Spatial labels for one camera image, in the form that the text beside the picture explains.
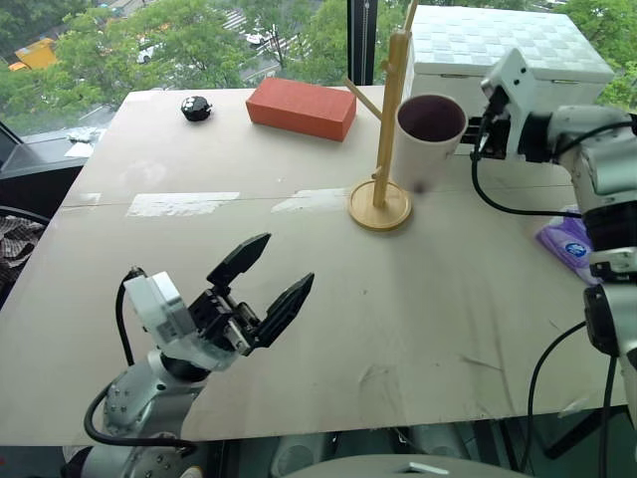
wooden stand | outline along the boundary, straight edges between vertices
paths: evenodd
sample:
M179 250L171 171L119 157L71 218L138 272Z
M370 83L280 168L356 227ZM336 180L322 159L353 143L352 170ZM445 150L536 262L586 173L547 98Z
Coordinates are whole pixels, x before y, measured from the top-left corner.
M387 73L382 113L352 82L345 81L347 87L375 116L379 117L380 113L376 169L371 175L371 180L354 187L348 202L349 214L354 221L374 231L395 229L411 213L411 198L407 191L389 181L389 169L394 139L394 117L402 98L411 24L417 6L418 2L412 0L404 28L393 32L389 38L389 60L382 63L383 70Z

cloth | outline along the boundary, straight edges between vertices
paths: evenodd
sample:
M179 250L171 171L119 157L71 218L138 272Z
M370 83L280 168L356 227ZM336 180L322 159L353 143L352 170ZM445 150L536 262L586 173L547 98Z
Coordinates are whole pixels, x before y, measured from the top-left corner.
M15 282L45 227L19 217L0 217L0 287Z

white mug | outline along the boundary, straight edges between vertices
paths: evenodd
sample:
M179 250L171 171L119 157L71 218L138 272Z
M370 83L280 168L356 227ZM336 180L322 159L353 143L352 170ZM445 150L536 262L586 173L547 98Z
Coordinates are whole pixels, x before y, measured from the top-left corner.
M425 192L444 169L467 129L467 115L451 98L422 95L396 110L391 176L400 187Z

white table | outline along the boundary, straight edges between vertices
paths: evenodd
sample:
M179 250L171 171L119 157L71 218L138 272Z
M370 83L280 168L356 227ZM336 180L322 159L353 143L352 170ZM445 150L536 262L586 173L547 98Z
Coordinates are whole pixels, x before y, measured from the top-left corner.
M168 271L190 302L219 260L264 231L270 244L234 297L263 314L308 271L313 290L269 350L210 376L185 437L525 413L541 351L583 319L583 283L532 237L543 220L482 203L458 156L435 191L415 199L406 227L360 229L345 191L375 164L377 119L358 105L345 141L333 142L251 124L250 93L203 92L215 113L198 124L179 111L187 92L124 102L0 314L0 444L88 442L87 405L125 367L113 304L130 265ZM381 89L366 93L380 103ZM514 207L574 202L554 166L483 161L481 177ZM326 188L336 191L324 201L281 205ZM127 215L140 193L220 191L240 194L205 214ZM141 359L152 343L125 313ZM536 411L599 406L606 365L584 332L568 339L542 371ZM624 401L621 380L614 398Z

tape strip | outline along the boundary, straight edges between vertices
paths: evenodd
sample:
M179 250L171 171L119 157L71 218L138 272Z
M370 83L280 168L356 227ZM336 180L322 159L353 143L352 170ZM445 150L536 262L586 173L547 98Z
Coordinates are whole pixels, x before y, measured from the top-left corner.
M270 212L343 209L346 196L347 190L343 187L335 189L304 189L297 191L285 201L276 204Z
M194 216L210 214L239 197L239 192L173 192L137 194L126 216Z

